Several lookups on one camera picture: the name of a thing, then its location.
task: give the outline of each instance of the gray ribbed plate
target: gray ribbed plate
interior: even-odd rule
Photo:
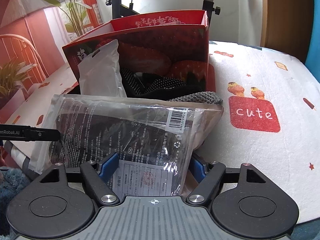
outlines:
[[[18,236],[17,240],[26,238]],[[202,207],[181,197],[126,197],[124,203],[102,208],[83,231],[66,240],[235,240],[219,228]]]

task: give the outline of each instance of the barcode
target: barcode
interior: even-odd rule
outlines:
[[[166,131],[183,133],[186,119],[187,119],[188,108],[174,107],[170,109],[168,120],[166,124]]]

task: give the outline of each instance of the recycling symbol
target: recycling symbol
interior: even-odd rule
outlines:
[[[180,142],[175,142],[175,143],[174,143],[174,147],[179,148],[179,147],[180,147],[180,144],[181,144]]]

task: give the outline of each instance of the gray knitted fabric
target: gray knitted fabric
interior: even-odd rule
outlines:
[[[215,92],[199,92],[184,97],[174,98],[168,101],[191,102],[222,105],[223,100]]]

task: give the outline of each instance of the white plastic bag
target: white plastic bag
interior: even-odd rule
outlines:
[[[119,67],[118,40],[113,40],[89,54],[79,65],[82,95],[127,97]]]
[[[211,104],[55,95],[42,128],[58,129],[65,148],[59,142],[36,142],[29,169],[42,173],[56,162],[78,167],[117,152],[117,179],[110,186],[120,199],[126,194],[177,195],[193,148],[222,113],[222,106]],[[129,175],[134,184],[125,191]]]

